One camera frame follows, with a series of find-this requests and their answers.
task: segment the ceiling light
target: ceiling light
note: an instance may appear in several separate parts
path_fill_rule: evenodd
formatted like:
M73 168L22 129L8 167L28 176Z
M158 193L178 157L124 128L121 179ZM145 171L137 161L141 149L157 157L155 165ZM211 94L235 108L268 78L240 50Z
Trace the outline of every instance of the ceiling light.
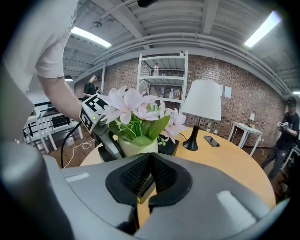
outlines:
M80 28L78 28L78 27L74 27L74 28L71 30L71 32L74 33L74 34L77 34L77 35L79 35L79 36L82 36L82 37L84 37L84 38L88 38L89 40L92 40L92 41L94 41L94 42L96 42L96 43L99 43L99 44L101 44L101 45L104 46L104 47L110 47L110 46L111 46L110 43L106 42L106 41L103 40L102 38L99 38L99 37L97 37L96 35L91 34L90 32L87 32L87 31L85 31L85 30L82 30L82 29L80 29Z
M253 47L259 40L261 40L268 32L271 31L279 22L281 18L273 11L266 21L256 30L256 32L245 42L248 47Z
M71 81L73 81L73 78L70 75L66 75L65 76L65 81L66 82L71 82Z

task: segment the black cap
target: black cap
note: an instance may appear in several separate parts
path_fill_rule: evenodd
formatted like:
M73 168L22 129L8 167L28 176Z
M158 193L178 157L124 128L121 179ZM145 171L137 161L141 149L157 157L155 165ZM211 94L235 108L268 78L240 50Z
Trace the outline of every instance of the black cap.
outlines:
M286 103L288 107L295 107L297 105L297 101L294 97L289 97Z

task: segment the white lamp shade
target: white lamp shade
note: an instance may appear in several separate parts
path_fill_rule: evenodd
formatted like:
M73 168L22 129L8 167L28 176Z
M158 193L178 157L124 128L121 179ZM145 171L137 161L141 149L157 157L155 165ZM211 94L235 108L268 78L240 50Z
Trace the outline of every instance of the white lamp shade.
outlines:
M220 85L211 80L195 80L182 111L192 115L221 120Z
M254 116L255 116L255 114L254 114L254 113L250 114L250 117L249 117L249 119L250 119L250 120L252 120L252 121L254 121Z

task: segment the black cable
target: black cable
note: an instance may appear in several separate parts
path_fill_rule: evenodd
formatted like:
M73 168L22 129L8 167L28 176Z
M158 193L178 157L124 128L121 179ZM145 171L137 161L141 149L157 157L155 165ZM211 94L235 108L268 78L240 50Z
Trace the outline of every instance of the black cable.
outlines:
M81 122L79 122L74 128L72 128L72 130L67 134L67 136L65 137L61 149L60 149L60 164L61 164L61 168L64 168L64 162L63 162L63 158L62 158L62 153L64 151L64 145L66 143L66 140L68 139L68 137L80 126Z
M187 140L187 138L182 133L180 133L180 134Z

